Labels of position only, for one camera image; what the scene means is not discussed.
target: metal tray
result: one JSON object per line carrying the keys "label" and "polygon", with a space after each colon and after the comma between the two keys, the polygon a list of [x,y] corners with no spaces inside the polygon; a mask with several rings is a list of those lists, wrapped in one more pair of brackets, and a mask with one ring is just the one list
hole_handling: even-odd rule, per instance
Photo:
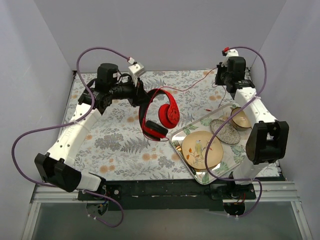
{"label": "metal tray", "polygon": [[[214,180],[216,180],[216,178],[212,177],[205,169],[196,170],[195,174],[193,174],[192,171],[190,170],[189,165],[186,163],[182,153],[175,148],[173,141],[178,141],[180,146],[182,146],[183,140],[190,133],[197,132],[197,131],[211,132],[210,122],[213,119],[222,119],[224,116],[229,117],[232,109],[236,107],[237,106],[232,103],[226,104],[210,112],[209,114],[201,117],[200,119],[190,123],[189,125],[179,129],[178,131],[175,131],[171,135],[170,143],[173,146],[174,150],[180,156],[181,160],[184,162],[186,167],[189,169],[194,179],[202,185],[212,183]],[[211,170],[216,176],[227,177],[230,174],[230,172],[245,159],[246,143],[250,133],[251,133],[251,128],[245,131],[239,131],[240,142],[238,144],[230,145],[230,144],[223,143],[221,141],[221,144],[223,147],[223,158],[216,167],[211,168]]]}

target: table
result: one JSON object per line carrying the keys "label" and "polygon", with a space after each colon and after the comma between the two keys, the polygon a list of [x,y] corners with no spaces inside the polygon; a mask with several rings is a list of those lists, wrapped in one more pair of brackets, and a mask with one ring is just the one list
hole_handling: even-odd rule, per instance
{"label": "table", "polygon": [[[186,89],[205,77],[209,71],[147,71],[141,80],[147,91],[162,86]],[[96,73],[83,74],[86,82],[96,76]],[[180,122],[176,128],[169,130],[167,136],[206,115],[206,109],[214,110],[220,103],[234,103],[228,93],[225,95],[222,86],[215,87],[215,76],[216,70],[213,70],[199,84],[185,92],[168,89],[177,101]],[[83,91],[84,86],[76,75],[65,122],[72,117]],[[164,95],[157,96],[150,105],[147,119],[159,123],[158,109],[167,102],[168,99]],[[127,100],[114,100],[86,136],[76,156],[74,167],[107,180],[192,179],[193,176],[168,141],[156,142],[144,138],[138,121],[138,111],[138,107],[131,107]],[[263,169],[258,176],[278,177],[276,164]]]}

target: red wire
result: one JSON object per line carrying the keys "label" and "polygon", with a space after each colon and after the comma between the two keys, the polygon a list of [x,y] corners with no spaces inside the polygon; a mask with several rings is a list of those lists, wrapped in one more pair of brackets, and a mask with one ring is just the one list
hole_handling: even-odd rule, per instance
{"label": "red wire", "polygon": [[219,103],[219,106],[218,106],[218,108],[220,108],[220,106],[221,106],[221,104],[222,104],[222,101],[225,99],[225,97],[226,97],[226,94],[227,94],[227,90],[225,89],[225,87],[224,86],[222,86],[223,87],[223,89],[224,89],[224,95],[223,95],[223,98],[221,99],[221,102]]}
{"label": "red wire", "polygon": [[[185,91],[188,91],[189,89],[193,88],[196,84],[200,83],[202,80],[204,80],[213,70],[215,70],[215,68],[211,69],[203,78],[201,78],[200,80],[196,81],[193,85],[191,85],[190,87],[188,87],[187,89],[184,89],[184,90],[180,90],[180,89],[177,89],[177,88],[174,88],[174,87],[171,87],[171,86],[162,86],[162,87],[159,87],[155,93],[153,94],[152,98],[150,99],[150,102],[148,104],[148,107],[145,111],[145,114],[144,114],[144,117],[143,117],[143,121],[142,121],[142,129],[145,128],[145,121],[146,121],[146,116],[147,116],[147,112],[148,112],[148,108],[150,106],[150,104],[152,103],[153,99],[156,97],[157,95],[157,92],[160,91],[161,89],[164,89],[164,88],[168,88],[168,89],[172,89],[172,90],[176,90],[176,91],[179,91],[179,92],[185,92]],[[145,133],[143,133],[144,137],[149,139],[149,140],[152,140],[152,141],[155,141],[154,139],[148,137],[145,135]]]}
{"label": "red wire", "polygon": [[238,201],[234,202],[233,204],[234,204],[234,205],[237,205],[238,202],[240,201],[240,199],[241,199],[241,196],[239,197]]}
{"label": "red wire", "polygon": [[241,202],[242,204],[245,202],[245,199],[246,199],[246,194],[244,193],[244,194],[243,194],[243,200],[242,200],[242,202]]}

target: white wall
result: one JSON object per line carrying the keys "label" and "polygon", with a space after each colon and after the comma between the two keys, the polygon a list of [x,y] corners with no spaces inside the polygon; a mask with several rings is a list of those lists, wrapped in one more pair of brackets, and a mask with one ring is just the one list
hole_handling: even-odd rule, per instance
{"label": "white wall", "polygon": [[[69,66],[79,51],[114,48],[148,70],[212,68],[229,46],[260,49],[286,0],[34,0]],[[255,55],[244,57],[251,66]],[[100,63],[127,69],[111,53],[94,52],[84,71]]]}
{"label": "white wall", "polygon": [[[314,239],[320,239],[320,0],[287,0],[260,53],[268,67],[263,101],[290,126],[284,175],[294,180]],[[252,67],[257,88],[263,67]]]}
{"label": "white wall", "polygon": [[[34,184],[15,169],[11,146],[20,134],[62,122],[72,71],[32,0],[0,0],[0,239],[22,236]],[[27,136],[17,159],[40,180],[34,164],[57,131]]]}

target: small dish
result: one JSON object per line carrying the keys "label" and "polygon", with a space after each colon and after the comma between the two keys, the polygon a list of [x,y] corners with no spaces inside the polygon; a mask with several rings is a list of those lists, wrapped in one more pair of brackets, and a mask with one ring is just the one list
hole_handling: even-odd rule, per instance
{"label": "small dish", "polygon": [[[182,142],[182,154],[185,161],[194,169],[206,169],[205,153],[213,134],[208,131],[195,131],[187,135]],[[218,165],[224,156],[224,150],[217,137],[214,138],[208,152],[208,167]]]}
{"label": "small dish", "polygon": [[[235,114],[237,111],[239,111],[240,107],[236,107],[231,111],[231,115]],[[245,114],[244,111],[239,112],[236,116],[234,116],[230,123],[232,126],[234,126],[235,129],[238,131],[245,131],[249,128],[251,128],[251,123],[249,121],[249,118]]]}
{"label": "small dish", "polygon": [[[225,121],[221,119],[214,119],[210,123],[210,130],[214,134],[218,128],[224,123]],[[237,144],[240,142],[240,134],[237,130],[231,126],[229,123],[224,125],[224,127],[218,132],[216,137],[226,143],[226,144]]]}

